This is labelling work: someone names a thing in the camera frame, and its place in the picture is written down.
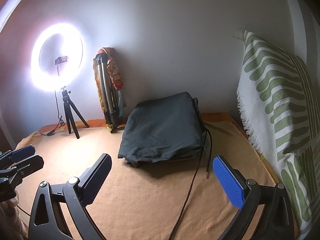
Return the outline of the left hand glove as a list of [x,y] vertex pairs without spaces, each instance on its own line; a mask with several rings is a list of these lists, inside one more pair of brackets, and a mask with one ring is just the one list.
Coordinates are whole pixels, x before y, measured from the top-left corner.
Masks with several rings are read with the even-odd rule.
[[26,239],[28,237],[28,229],[21,220],[21,216],[17,207],[18,204],[18,194],[16,194],[14,198],[1,202],[1,216],[8,224],[9,229],[13,230],[13,233],[18,239]]

